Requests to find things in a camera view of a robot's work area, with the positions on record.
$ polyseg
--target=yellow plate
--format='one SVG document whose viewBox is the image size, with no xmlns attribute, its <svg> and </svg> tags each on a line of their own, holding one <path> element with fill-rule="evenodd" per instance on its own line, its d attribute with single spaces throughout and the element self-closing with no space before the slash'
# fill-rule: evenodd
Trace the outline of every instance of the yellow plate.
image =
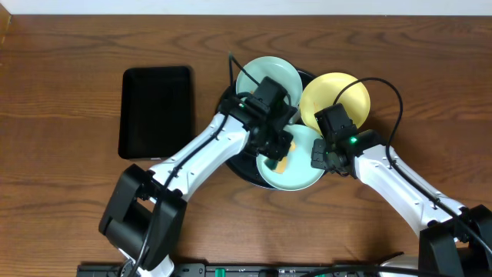
<svg viewBox="0 0 492 277">
<path fill-rule="evenodd" d="M 345 73 L 328 73 L 311 81 L 302 92 L 299 105 L 304 124 L 321 134 L 314 114 L 333 105 L 338 93 L 355 81 L 357 79 L 354 76 Z M 341 95 L 338 103 L 344 106 L 357 128 L 362 126 L 371 108 L 369 93 L 362 83 L 351 86 Z"/>
</svg>

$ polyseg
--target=robotic arm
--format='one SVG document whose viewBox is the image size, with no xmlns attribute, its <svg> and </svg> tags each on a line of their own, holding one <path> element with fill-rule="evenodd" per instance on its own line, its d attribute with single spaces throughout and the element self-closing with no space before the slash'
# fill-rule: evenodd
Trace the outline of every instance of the robotic arm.
<svg viewBox="0 0 492 277">
<path fill-rule="evenodd" d="M 147 172 L 136 165 L 125 170 L 105 210 L 99 231 L 133 260 L 145 246 L 145 233 L 151 231 L 148 251 L 138 269 L 141 276 L 171 275 L 174 265 L 168 254 L 178 241 L 187 202 L 219 165 L 241 151 L 261 153 L 279 161 L 286 156 L 292 135 L 283 128 L 296 112 L 284 103 L 286 94 L 281 85 L 265 78 L 254 94 L 223 99 L 211 124 L 177 154 Z M 373 130 L 358 133 L 341 104 L 326 108 L 315 116 L 324 139 L 314 142 L 311 166 L 351 175 L 380 193 L 421 237 L 420 269 L 464 275 L 454 243 L 457 238 L 466 241 L 466 236 L 454 227 L 450 215 L 435 207 L 391 167 L 385 154 L 385 141 Z M 390 148 L 390 154 L 399 169 L 455 213 L 466 216 L 490 243 L 492 213 L 488 209 L 479 206 L 468 210 L 423 180 L 399 159 L 393 148 Z M 173 171 L 178 173 L 170 179 Z M 157 197 L 163 198 L 163 205 L 154 213 L 136 201 L 140 198 L 155 202 Z M 153 216 L 156 224 L 148 230 Z M 470 249 L 473 250 L 470 257 L 480 259 L 484 266 L 492 269 L 492 257 L 472 242 Z"/>
</svg>

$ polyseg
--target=white backdrop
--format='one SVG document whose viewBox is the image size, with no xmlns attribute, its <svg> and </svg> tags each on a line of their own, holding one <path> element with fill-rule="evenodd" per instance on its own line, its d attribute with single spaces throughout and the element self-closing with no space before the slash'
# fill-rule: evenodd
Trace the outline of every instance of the white backdrop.
<svg viewBox="0 0 492 277">
<path fill-rule="evenodd" d="M 13 15 L 492 15 L 492 0 L 0 0 Z"/>
</svg>

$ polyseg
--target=wooden table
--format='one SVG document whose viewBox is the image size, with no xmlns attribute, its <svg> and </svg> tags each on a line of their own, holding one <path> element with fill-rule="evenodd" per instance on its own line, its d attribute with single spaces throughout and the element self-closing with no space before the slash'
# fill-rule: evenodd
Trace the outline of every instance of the wooden table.
<svg viewBox="0 0 492 277">
<path fill-rule="evenodd" d="M 123 72 L 190 65 L 200 132 L 228 84 L 229 50 L 243 63 L 275 55 L 318 75 L 390 80 L 405 105 L 400 156 L 450 197 L 492 207 L 491 45 L 491 18 L 16 15 L 0 52 L 0 275 L 122 261 L 98 222 L 131 164 L 117 154 Z M 364 128 L 388 135 L 397 99 L 366 86 Z M 415 255 L 417 242 L 353 179 L 275 192 L 222 166 L 191 199 L 176 256 L 329 264 Z"/>
</svg>

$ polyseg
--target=black round tray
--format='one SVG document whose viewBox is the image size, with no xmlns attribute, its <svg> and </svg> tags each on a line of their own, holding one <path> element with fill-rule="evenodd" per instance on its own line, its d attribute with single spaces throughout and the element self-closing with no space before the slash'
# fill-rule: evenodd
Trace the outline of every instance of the black round tray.
<svg viewBox="0 0 492 277">
<path fill-rule="evenodd" d="M 315 75 L 306 72 L 302 69 L 298 69 L 299 75 L 301 77 L 302 81 L 302 88 L 306 88 L 306 86 L 314 79 L 316 78 Z M 221 96 L 221 101 L 223 98 L 228 97 L 229 95 L 235 95 L 235 89 L 232 89 L 232 87 L 228 87 L 225 92 Z M 302 120 L 299 119 L 297 124 L 304 124 Z M 240 178 L 242 178 L 245 181 L 248 181 L 254 185 L 258 185 L 262 188 L 266 189 L 276 189 L 269 185 L 260 175 L 260 172 L 258 172 L 258 167 L 256 166 L 256 157 L 253 155 L 250 155 L 246 152 L 241 152 L 237 154 L 236 156 L 230 158 L 225 162 L 226 165 Z"/>
</svg>

